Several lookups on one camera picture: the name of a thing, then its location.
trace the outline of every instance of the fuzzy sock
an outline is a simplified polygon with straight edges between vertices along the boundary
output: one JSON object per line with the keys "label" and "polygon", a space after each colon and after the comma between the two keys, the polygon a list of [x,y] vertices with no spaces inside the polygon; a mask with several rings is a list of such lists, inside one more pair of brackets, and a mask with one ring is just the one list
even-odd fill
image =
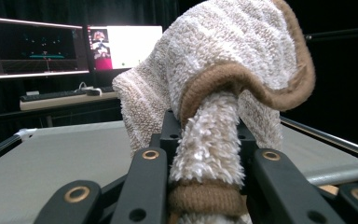
{"label": "fuzzy sock", "polygon": [[238,154],[237,101],[231,92],[211,94],[183,131],[169,178],[172,210],[187,214],[180,222],[197,222],[197,214],[203,214],[199,222],[204,218],[238,221],[246,213],[239,193],[244,171]]}

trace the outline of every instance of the screen display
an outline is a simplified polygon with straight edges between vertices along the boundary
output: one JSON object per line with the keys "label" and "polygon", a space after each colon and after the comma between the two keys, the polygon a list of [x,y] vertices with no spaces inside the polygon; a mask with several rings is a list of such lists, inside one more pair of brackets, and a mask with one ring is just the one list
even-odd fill
{"label": "screen display", "polygon": [[94,70],[133,68],[151,53],[161,26],[88,26]]}
{"label": "screen display", "polygon": [[87,74],[81,26],[0,19],[0,78]]}

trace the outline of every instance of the terry cloth fabric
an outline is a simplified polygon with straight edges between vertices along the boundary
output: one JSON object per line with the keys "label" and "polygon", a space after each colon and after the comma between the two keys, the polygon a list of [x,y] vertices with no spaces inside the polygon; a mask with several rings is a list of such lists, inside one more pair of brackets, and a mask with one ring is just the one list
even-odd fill
{"label": "terry cloth fabric", "polygon": [[[283,0],[210,0],[192,7],[144,62],[113,80],[132,153],[160,133],[166,109],[181,122],[184,138],[170,175],[172,210],[186,214],[179,221],[192,214],[244,213],[237,117],[259,147],[280,149],[279,111],[306,101],[313,86],[310,54]],[[219,129],[229,133],[205,145],[209,140],[202,136]],[[222,143],[226,150],[218,149]],[[192,189],[202,189],[198,199],[208,198],[211,190],[229,198],[225,205],[203,201],[198,206],[188,194]]]}

